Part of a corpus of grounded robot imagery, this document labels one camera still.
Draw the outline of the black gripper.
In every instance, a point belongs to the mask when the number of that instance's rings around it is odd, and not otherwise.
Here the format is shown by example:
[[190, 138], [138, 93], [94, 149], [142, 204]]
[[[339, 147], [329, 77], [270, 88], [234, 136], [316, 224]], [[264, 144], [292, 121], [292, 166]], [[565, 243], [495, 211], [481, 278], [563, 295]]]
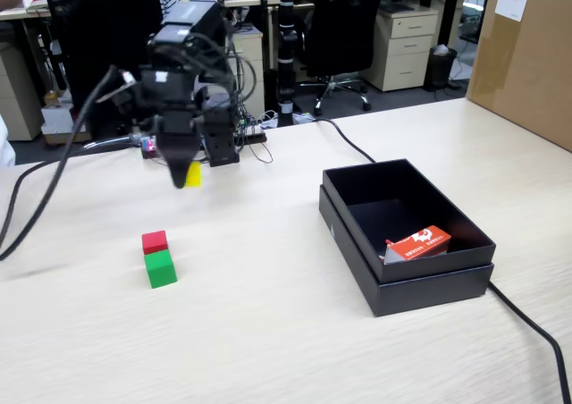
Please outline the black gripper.
[[141, 66], [140, 76], [143, 104], [154, 120], [158, 150], [167, 163], [174, 187], [182, 189], [198, 153], [195, 75], [181, 69]]

